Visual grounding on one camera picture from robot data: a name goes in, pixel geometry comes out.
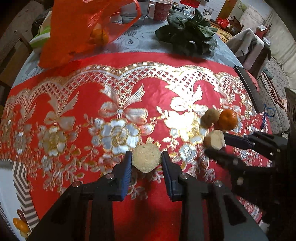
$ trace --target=orange plastic bag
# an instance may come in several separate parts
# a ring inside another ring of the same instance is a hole
[[[135,19],[127,24],[110,23],[110,16],[116,10],[132,2],[137,9]],[[50,38],[43,46],[39,66],[61,66],[68,63],[75,53],[112,42],[140,16],[137,0],[55,0]]]

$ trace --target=leafy green vegetable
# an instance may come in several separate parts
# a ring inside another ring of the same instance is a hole
[[[184,23],[187,22],[188,19],[190,18],[181,12],[173,12],[167,17],[168,23],[177,29],[185,28]]]
[[[159,41],[171,43],[173,51],[191,56],[194,53],[213,55],[217,41],[213,38],[218,29],[212,28],[198,9],[191,18],[182,12],[171,12],[168,25],[155,31]]]
[[[155,35],[159,41],[166,43],[170,42],[172,35],[174,34],[174,27],[171,25],[164,25],[155,31]]]
[[[192,18],[192,20],[194,20],[195,24],[198,25],[200,24],[205,18],[203,17],[202,13],[197,9],[195,8],[195,15],[194,17]]]

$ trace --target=wooden chair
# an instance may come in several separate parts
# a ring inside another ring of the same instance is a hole
[[[17,31],[0,49],[0,118],[15,78],[32,51],[28,41]]]
[[[238,33],[241,32],[241,30],[243,29],[244,25],[241,26],[240,22],[235,18],[235,16],[232,16],[233,20],[230,20],[230,27],[227,29],[227,32],[229,32],[230,34],[237,35]]]

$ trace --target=red tablecloth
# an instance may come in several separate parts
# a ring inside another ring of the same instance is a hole
[[[168,150],[173,162],[200,180],[230,185],[226,170],[203,154],[200,127],[208,108],[232,109],[244,135],[259,130],[235,71],[203,59],[163,53],[99,55],[48,70],[13,88],[1,122],[1,156],[26,164],[39,218],[74,180],[111,172],[140,143]],[[270,132],[268,122],[264,127]],[[269,166],[258,153],[227,147],[248,165]],[[259,210],[241,200],[255,216]],[[170,202],[161,167],[135,168],[128,196],[114,203],[117,240],[177,240],[181,203]]]

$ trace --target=mug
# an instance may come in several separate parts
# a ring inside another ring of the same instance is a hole
[[[153,0],[151,2],[155,2],[155,4],[149,5],[147,14],[148,18],[155,21],[166,20],[169,14],[168,11],[171,9],[173,4],[163,0]]]
[[[153,5],[149,3],[149,0],[138,1],[141,8],[141,17],[136,21],[133,26],[142,26],[144,19],[147,16],[148,8]],[[130,3],[120,8],[120,15],[122,17],[122,23],[129,23],[137,16],[136,4]]]

